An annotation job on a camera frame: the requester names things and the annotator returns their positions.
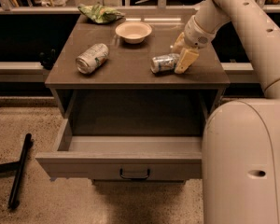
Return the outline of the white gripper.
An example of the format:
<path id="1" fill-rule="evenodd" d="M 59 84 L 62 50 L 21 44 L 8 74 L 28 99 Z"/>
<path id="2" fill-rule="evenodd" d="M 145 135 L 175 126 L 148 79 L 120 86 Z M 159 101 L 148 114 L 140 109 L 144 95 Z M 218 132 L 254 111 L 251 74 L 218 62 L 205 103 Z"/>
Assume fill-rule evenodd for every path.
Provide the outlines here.
<path id="1" fill-rule="evenodd" d="M 206 32 L 192 16 L 185 25 L 184 33 L 178 36 L 171 47 L 171 52 L 179 55 L 175 72 L 183 74 L 198 59 L 198 49 L 205 48 L 215 36 L 215 33 Z M 184 41 L 193 48 L 184 48 Z"/>

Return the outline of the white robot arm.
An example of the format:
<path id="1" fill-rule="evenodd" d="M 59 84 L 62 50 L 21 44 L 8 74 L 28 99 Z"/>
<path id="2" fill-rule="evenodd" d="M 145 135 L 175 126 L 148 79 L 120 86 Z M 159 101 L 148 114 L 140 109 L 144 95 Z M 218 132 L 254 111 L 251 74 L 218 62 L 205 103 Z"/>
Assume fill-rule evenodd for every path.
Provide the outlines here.
<path id="1" fill-rule="evenodd" d="M 256 0 L 205 0 L 175 48 L 231 22 L 264 96 L 218 107 L 203 132 L 203 223 L 280 224 L 280 28 Z"/>

